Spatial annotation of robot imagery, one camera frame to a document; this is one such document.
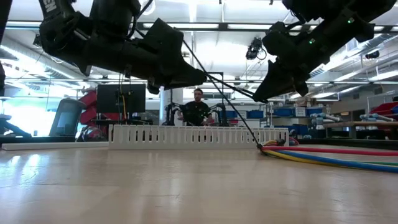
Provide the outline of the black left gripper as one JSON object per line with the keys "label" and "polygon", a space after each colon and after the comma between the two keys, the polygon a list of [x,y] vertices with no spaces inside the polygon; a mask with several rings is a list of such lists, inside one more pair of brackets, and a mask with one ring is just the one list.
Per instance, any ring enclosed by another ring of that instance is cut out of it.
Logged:
{"label": "black left gripper", "polygon": [[82,47],[82,73],[90,75],[92,66],[147,80],[152,88],[185,88],[206,81],[204,71],[187,62],[173,65],[174,43],[163,40],[106,43],[86,40]]}

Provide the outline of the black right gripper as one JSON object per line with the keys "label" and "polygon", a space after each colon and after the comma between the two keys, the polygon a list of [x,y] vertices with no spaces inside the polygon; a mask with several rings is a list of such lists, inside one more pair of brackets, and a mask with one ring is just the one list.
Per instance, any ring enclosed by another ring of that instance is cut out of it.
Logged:
{"label": "black right gripper", "polygon": [[268,61],[268,73],[253,94],[254,101],[267,102],[269,98],[297,91],[308,93],[306,81],[310,72],[342,47],[334,35],[322,32],[302,32],[292,36],[280,31],[270,32],[270,54],[275,62]]}

